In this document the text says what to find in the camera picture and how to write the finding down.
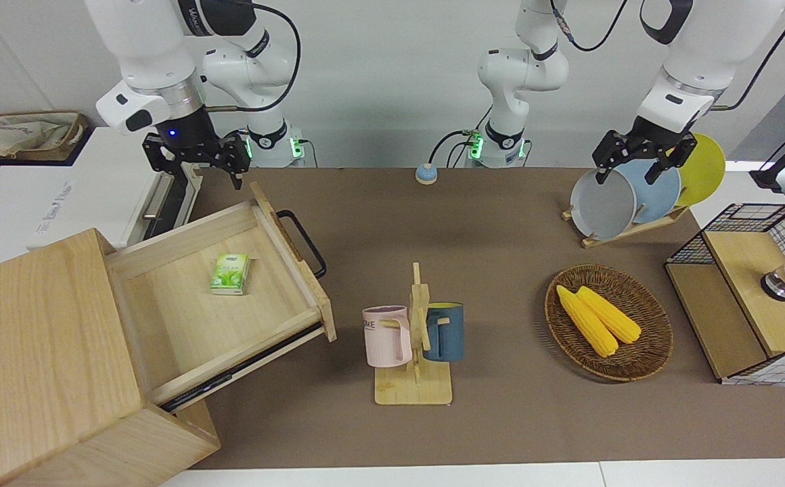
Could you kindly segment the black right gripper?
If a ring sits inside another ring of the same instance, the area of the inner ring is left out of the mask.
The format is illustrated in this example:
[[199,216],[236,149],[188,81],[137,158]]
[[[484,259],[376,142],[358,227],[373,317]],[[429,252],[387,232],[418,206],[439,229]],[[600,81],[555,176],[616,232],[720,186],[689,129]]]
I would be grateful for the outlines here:
[[162,149],[181,162],[217,164],[227,158],[233,188],[241,190],[243,175],[250,169],[251,157],[241,135],[217,136],[205,105],[179,119],[156,126],[157,135],[145,135],[143,152],[154,172],[172,173],[171,162]]

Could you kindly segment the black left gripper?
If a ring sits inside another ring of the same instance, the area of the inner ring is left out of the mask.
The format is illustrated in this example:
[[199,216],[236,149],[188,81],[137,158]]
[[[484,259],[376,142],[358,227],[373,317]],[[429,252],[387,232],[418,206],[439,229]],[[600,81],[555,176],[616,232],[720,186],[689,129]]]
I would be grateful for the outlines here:
[[653,185],[666,170],[681,167],[695,150],[698,141],[689,131],[674,133],[641,116],[636,116],[627,133],[609,130],[591,153],[596,163],[596,182],[603,185],[619,164],[635,158],[654,158],[644,180]]

